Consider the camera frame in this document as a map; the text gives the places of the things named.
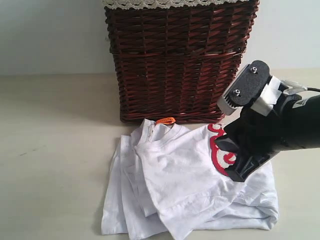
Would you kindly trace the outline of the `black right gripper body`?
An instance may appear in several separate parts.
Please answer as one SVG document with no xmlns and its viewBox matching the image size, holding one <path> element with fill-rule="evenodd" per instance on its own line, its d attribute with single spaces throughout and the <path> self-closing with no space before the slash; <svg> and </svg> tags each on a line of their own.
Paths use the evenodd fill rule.
<svg viewBox="0 0 320 240">
<path fill-rule="evenodd" d="M 319 148 L 320 97 L 281 97 L 267 116 L 243 108 L 224 131 L 239 136 L 241 153 L 248 155 Z"/>
</svg>

